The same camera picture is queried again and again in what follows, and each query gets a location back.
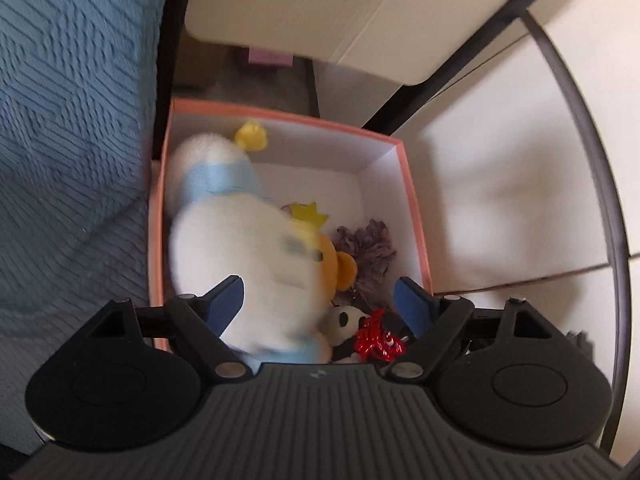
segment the open box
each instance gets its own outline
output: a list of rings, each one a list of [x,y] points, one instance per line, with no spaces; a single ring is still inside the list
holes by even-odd
[[[150,206],[152,304],[163,304],[172,296],[170,271],[163,257],[167,229],[163,228],[162,195],[167,159],[189,136],[215,132],[232,138],[247,120],[259,121],[268,131],[268,147],[248,155],[265,194],[277,206],[316,202],[318,211],[329,215],[322,231],[330,237],[342,225],[355,230],[372,218],[384,221],[398,251],[385,276],[389,298],[400,276],[409,276],[431,289],[420,212],[400,140],[261,108],[174,99],[164,138],[158,195]]]

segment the red keychain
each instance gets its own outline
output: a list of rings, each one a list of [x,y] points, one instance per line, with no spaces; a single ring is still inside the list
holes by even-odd
[[[401,339],[384,329],[384,315],[385,311],[381,308],[374,310],[370,317],[362,320],[362,328],[356,332],[353,349],[363,362],[377,360],[388,363],[404,353],[404,343]]]

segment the toy pile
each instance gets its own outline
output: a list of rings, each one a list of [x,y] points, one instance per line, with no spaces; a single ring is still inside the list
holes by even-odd
[[[203,133],[171,156],[165,193],[175,292],[203,296],[239,276],[240,293],[227,301],[232,320],[219,336],[254,371],[263,362],[393,360],[406,338],[382,294],[396,254],[384,222],[340,227],[332,241],[315,203],[279,210],[246,155],[267,145],[265,129],[251,122],[233,141]],[[207,323],[216,331],[215,319]]]

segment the metal screw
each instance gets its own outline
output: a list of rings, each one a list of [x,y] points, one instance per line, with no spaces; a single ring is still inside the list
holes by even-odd
[[[246,373],[246,367],[242,363],[220,363],[216,366],[216,373],[223,379],[237,379]]]
[[[391,373],[403,379],[415,379],[424,373],[424,369],[418,363],[402,361],[393,365]]]

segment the white plush toy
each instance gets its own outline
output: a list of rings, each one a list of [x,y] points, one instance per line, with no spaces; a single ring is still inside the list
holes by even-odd
[[[165,193],[174,217],[176,293],[202,296],[236,274],[244,301],[222,341],[254,355],[284,353],[262,360],[326,362],[330,354],[314,334],[325,312],[316,252],[295,222],[261,196],[244,151],[216,134],[190,137],[170,157]]]

